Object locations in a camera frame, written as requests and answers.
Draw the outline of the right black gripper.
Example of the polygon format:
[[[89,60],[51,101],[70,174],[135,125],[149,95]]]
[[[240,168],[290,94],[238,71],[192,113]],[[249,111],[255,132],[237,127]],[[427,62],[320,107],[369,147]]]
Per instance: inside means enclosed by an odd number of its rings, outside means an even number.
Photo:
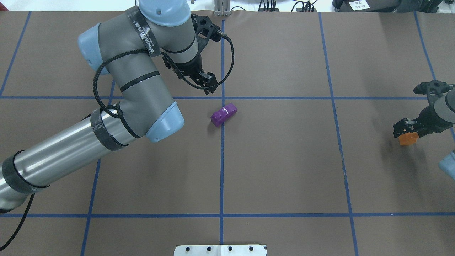
[[[447,122],[440,118],[432,107],[424,108],[413,120],[403,118],[393,125],[393,136],[398,138],[406,133],[417,131],[419,138],[428,134],[447,130]]]

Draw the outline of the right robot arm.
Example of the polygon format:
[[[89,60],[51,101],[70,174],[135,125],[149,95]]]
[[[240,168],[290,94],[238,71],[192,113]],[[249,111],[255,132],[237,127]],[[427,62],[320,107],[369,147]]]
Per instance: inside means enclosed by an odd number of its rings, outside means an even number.
[[[454,93],[427,96],[428,106],[415,119],[403,118],[393,125],[393,136],[401,146],[410,146],[418,138],[442,133],[454,126]]]

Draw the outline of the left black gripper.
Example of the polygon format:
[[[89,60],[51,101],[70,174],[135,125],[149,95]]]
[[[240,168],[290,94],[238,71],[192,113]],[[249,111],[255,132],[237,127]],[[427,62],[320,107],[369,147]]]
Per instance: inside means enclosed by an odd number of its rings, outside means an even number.
[[[181,53],[162,50],[162,58],[166,68],[172,69],[179,79],[183,77],[190,78],[203,88],[206,95],[213,94],[218,88],[215,74],[203,71],[203,60],[198,50],[187,50]]]

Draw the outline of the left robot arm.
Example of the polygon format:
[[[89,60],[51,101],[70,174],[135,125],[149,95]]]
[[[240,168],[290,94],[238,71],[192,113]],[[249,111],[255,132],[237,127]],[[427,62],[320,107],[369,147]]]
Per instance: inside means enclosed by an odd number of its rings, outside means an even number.
[[[1,213],[138,138],[158,142],[179,131],[184,118],[153,58],[162,57],[179,79],[211,94],[220,82],[203,71],[200,54],[209,40],[222,38],[229,39],[208,17],[192,14],[185,0],[140,0],[81,34],[78,45],[95,71],[99,107],[1,163]]]

